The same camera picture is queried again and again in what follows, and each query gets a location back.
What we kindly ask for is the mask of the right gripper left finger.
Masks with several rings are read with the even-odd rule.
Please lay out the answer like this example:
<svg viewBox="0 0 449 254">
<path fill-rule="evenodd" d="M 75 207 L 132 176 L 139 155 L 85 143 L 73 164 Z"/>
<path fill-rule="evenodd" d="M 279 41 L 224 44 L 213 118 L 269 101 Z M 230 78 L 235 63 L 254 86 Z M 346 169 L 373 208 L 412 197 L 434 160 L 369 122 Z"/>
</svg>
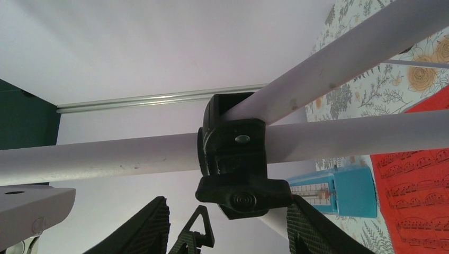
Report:
<svg viewBox="0 0 449 254">
<path fill-rule="evenodd" d="M 166 198 L 158 196 L 86 253 L 166 253 L 169 214 Z"/>
</svg>

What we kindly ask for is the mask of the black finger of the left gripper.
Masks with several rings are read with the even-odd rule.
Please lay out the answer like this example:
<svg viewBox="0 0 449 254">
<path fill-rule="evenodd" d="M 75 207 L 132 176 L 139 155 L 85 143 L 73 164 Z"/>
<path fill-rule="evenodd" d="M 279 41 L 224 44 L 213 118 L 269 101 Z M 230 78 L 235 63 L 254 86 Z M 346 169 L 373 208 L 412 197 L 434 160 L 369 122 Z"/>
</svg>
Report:
<svg viewBox="0 0 449 254">
<path fill-rule="evenodd" d="M 198 219 L 198 217 L 202 217 L 204 231 L 201 232 L 192 231 L 191 227 Z M 215 245 L 215 238 L 210 222 L 210 217 L 208 213 L 208 209 L 206 206 L 199 205 L 190 219 L 187 221 L 182 231 L 178 235 L 177 241 L 172 246 L 169 254 L 180 254 L 180 253 L 188 253 L 188 254 L 196 254 L 201 253 L 201 248 L 206 246 L 209 248 L 213 248 Z"/>
</svg>

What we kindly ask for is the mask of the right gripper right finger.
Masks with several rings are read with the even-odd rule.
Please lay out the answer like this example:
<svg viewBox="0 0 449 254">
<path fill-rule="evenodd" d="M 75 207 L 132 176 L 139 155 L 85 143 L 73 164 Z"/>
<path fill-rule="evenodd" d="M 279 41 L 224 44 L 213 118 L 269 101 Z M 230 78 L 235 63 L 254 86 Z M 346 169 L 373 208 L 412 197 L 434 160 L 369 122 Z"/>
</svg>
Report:
<svg viewBox="0 0 449 254">
<path fill-rule="evenodd" d="M 299 195 L 288 206 L 287 233 L 290 253 L 372 253 L 326 218 Z"/>
</svg>

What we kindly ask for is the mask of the red sheet music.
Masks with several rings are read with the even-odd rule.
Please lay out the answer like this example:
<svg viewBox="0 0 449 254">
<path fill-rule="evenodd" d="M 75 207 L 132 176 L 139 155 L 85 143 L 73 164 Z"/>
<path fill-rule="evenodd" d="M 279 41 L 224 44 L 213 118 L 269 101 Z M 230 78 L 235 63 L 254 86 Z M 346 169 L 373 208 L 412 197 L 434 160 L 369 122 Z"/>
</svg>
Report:
<svg viewBox="0 0 449 254">
<path fill-rule="evenodd" d="M 380 200 L 395 253 L 448 253 L 448 103 L 435 96 L 411 110 L 443 116 L 410 124 L 416 134 L 398 138 L 389 124 L 382 141 L 391 144 L 371 156 Z"/>
</svg>

